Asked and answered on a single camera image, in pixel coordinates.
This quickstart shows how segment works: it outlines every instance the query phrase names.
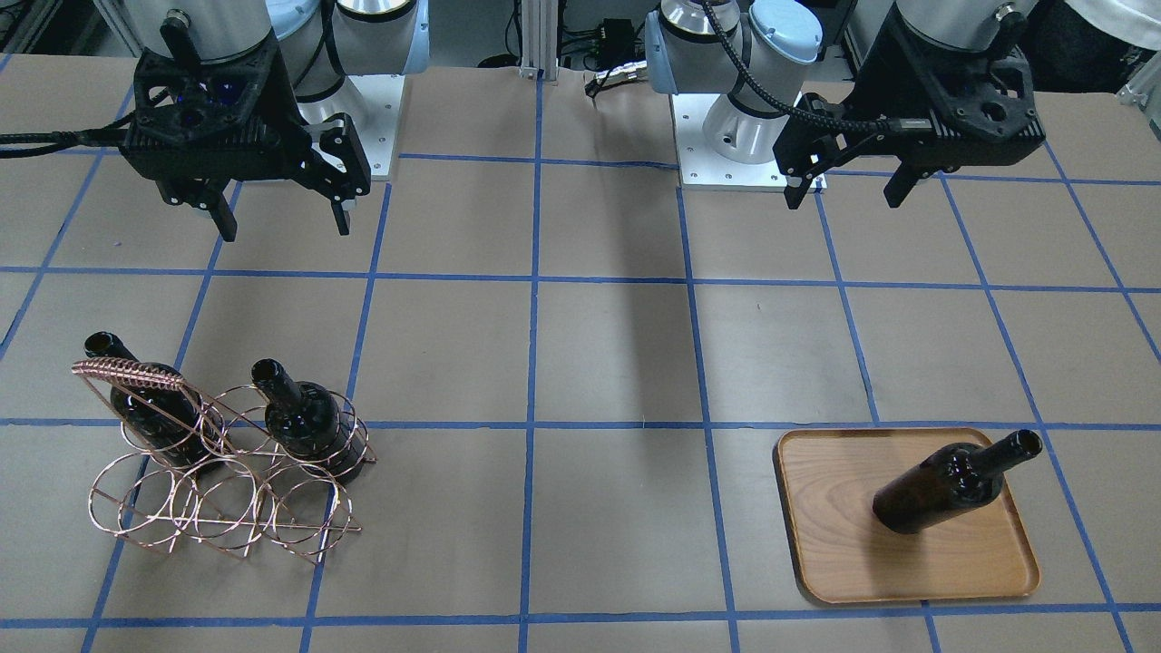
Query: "wooden tray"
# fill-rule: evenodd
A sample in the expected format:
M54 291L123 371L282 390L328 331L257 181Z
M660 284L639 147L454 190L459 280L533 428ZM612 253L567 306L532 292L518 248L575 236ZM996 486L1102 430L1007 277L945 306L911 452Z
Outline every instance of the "wooden tray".
M874 493L945 444L991 444L974 429L791 431L774 447L795 572L827 603L1027 596L1040 568L1005 487L989 505L899 534Z

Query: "bottle in rack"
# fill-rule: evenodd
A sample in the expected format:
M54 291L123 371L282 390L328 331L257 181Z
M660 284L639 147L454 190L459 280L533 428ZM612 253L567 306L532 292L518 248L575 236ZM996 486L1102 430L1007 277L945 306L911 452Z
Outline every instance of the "bottle in rack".
M1003 473L1043 449L1040 436L1026 429L987 449L950 444L877 491L874 514L897 533L917 533L995 501L1004 487Z
M121 338L108 331L98 331L85 339L85 356L88 358L123 358L137 360L137 357L125 349ZM178 374L178 371L160 363L146 363L146 366ZM109 403L121 418L145 443L164 455L178 468L190 467L210 457L195 431L197 407L178 390L160 390L156 388L134 388L140 399L118 388L109 390ZM170 419L158 410L168 412L178 422Z
M362 444L326 388L295 381L272 358L255 363L250 375L268 402L266 429L287 453L326 469L342 485L359 475Z

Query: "black cable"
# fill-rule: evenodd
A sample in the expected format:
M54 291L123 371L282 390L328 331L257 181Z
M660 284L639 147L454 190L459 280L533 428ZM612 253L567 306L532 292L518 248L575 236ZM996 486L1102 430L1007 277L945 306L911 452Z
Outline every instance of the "black cable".
M584 36L584 37L580 37L580 38L569 38L568 41L561 41L561 48L564 48L564 46L568 46L568 45L572 45L575 43L583 43L585 41L592 42L592 41L596 41L596 40L597 40L596 36Z
M657 2L657 6L654 7L651 10L656 12L656 10L659 10L659 9L661 9L661 2ZM636 42L637 42L637 40L641 38L641 30L643 30L646 28L646 23L647 22L649 22L648 14L646 15L644 20L641 21L641 26L637 27L637 30L633 33L633 41L629 42L628 48L626 48L623 50L623 52L621 53L620 63L618 63L616 65L614 65L614 66L610 67L608 70L606 70L605 71L605 76L601 77L599 80L594 79L594 80L590 81L589 84L586 84L585 87L584 87L584 94L585 95L587 95L587 96L592 98L593 100L596 100L597 95L599 95L600 92L605 89L605 84L608 82L610 76L613 74L613 69L615 69L618 65L621 65L622 63L625 63L625 59L627 59L628 57L633 56L633 53L636 51Z
M149 105L156 107L170 96L168 91L161 91L149 99ZM0 134L0 145L30 145L36 143L48 143L39 148L26 148L21 150L0 150L0 159L27 159L60 152L78 145L89 148L111 148L120 145L124 138L122 127L129 124L137 115L134 109L109 124L98 129L82 129L80 131L49 131L41 134Z
M750 74L750 70L742 63L742 59L737 56L737 51L734 50L734 46L730 44L729 37L726 35L726 30L722 29L721 22L717 21L717 14L714 13L711 0L699 0L699 2L701 3L701 8L705 12L706 17L709 19L709 26L713 28L714 35L717 36L717 41L726 50L726 56L729 57L734 67L737 69L737 73L742 76L742 80L745 81L745 85L749 86L758 98L762 98L771 107L785 114L789 114L807 124L825 129L827 131L846 131L851 134L889 134L897 130L896 125L887 120L836 120L830 116L823 116L798 107L792 107L791 105L778 100L763 88L760 84L758 84L758 80Z
M515 26L515 45L517 49L513 52L511 45L509 45L509 31ZM512 15L509 16L507 26L504 28L504 49L507 50L509 55L520 58L524 56L524 28L520 27L520 0L512 0Z
M331 15L324 13L323 20L330 20L330 19ZM310 55L310 60L307 62L307 67L302 69L302 72L298 73L298 78L294 80L294 84L290 85L290 88L294 88L295 91L298 89L298 86L303 82L303 80L307 79L307 74L310 73L310 69L315 67L315 63L318 62L318 56L323 53L323 48L325 46L326 46L326 29L323 29L322 34L318 35L318 44L315 45L315 51Z
M331 62L334 72L346 77L347 71L342 69L342 60L339 58L339 46L334 42L334 6L337 0L323 0L323 42L326 44L326 58Z

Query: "table surface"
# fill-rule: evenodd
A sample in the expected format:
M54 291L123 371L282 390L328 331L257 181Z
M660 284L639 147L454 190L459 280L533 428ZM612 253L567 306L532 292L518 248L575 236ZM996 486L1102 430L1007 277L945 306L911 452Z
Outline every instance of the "table surface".
M5 57L2 130L103 124L132 65ZM0 164L0 650L1161 651L1139 112L1041 95L1048 146L1017 166L890 210L889 163L859 159L789 211L683 191L666 98L582 84L417 77L345 238L289 182L232 187L223 244L115 151ZM88 486L128 450L68 367L102 329L205 389L274 357L353 396L382 458L351 487L366 531L315 571L94 529ZM1045 436L1009 474L1040 589L810 601L778 439L944 424Z

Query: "wine bottle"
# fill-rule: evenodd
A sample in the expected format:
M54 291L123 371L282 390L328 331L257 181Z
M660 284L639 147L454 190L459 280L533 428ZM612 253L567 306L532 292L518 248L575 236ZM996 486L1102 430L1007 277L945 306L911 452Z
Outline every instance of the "wine bottle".
M88 358L109 357L137 360L121 338L108 331L98 331L85 339L85 356ZM146 366L178 374L178 371L160 363L146 363ZM187 468L210 457L195 431L199 411L189 400L178 390L157 388L130 388L134 396L120 388L109 390L109 403L134 432L145 439L170 464L178 468ZM159 411L168 412L176 422Z
M1004 487L1004 472L1043 449L1040 436L1026 429L987 449L950 444L877 491L874 514L897 533L917 533L995 501Z
M360 442L352 435L349 416L339 411L326 388L296 382L272 358L255 363L250 376L268 402L266 429L287 453L326 469L342 485L359 475L363 465Z

